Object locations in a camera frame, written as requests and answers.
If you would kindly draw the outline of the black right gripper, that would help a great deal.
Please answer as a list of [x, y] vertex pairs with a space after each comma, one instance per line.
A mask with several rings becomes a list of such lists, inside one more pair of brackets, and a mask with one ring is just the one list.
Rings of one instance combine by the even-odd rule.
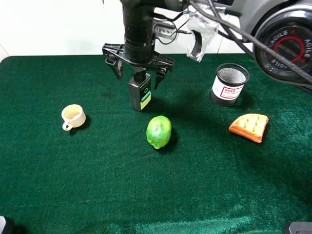
[[117, 79], [123, 76], [123, 64], [131, 65], [133, 68], [132, 76], [135, 80], [143, 80], [146, 71], [156, 71], [155, 90], [165, 79], [167, 72], [171, 71], [174, 61], [168, 57], [152, 50], [150, 57], [146, 60], [139, 61], [128, 58], [126, 55], [126, 45], [124, 44], [104, 44], [102, 52], [106, 56], [106, 64], [112, 69]]

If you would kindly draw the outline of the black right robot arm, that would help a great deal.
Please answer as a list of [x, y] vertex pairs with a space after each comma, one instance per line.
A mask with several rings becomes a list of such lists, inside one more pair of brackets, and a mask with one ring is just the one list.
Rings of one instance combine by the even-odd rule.
[[168, 18], [155, 8], [177, 12], [181, 17], [188, 6], [195, 8], [196, 28], [192, 55], [201, 52], [206, 20], [222, 25], [222, 35], [245, 49], [247, 54], [270, 78], [312, 89], [312, 3], [309, 0], [124, 0], [122, 1], [124, 43], [105, 44], [106, 63], [117, 78], [123, 75], [124, 63], [134, 69], [133, 76], [142, 79], [146, 71], [156, 71], [160, 83], [171, 71], [174, 61], [155, 51], [161, 35], [156, 26]]

